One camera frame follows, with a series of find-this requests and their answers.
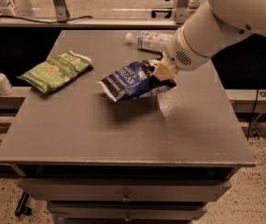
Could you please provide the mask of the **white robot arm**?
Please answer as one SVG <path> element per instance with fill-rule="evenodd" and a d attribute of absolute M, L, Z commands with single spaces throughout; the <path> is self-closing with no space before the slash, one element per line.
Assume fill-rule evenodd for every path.
<path fill-rule="evenodd" d="M 193 71 L 253 34 L 266 37 L 266 0 L 206 0 L 176 30 L 153 76 L 164 81 Z"/>

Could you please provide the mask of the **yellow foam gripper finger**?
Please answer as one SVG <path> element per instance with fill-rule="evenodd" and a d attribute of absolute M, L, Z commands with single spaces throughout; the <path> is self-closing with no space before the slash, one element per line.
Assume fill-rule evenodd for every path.
<path fill-rule="evenodd" d="M 153 76 L 159 81 L 173 79 L 177 76 L 177 69 L 173 63 L 159 62 L 156 66 Z"/>

